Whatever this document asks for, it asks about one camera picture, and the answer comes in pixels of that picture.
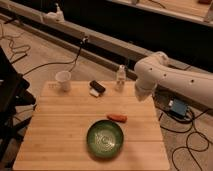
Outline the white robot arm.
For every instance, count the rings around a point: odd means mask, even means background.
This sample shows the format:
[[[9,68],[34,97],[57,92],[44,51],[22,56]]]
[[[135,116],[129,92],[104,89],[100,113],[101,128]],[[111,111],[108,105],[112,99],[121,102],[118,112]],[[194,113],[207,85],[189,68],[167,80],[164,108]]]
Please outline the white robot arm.
[[[137,99],[144,101],[160,85],[213,109],[213,74],[173,69],[168,63],[165,53],[155,52],[135,64]]]

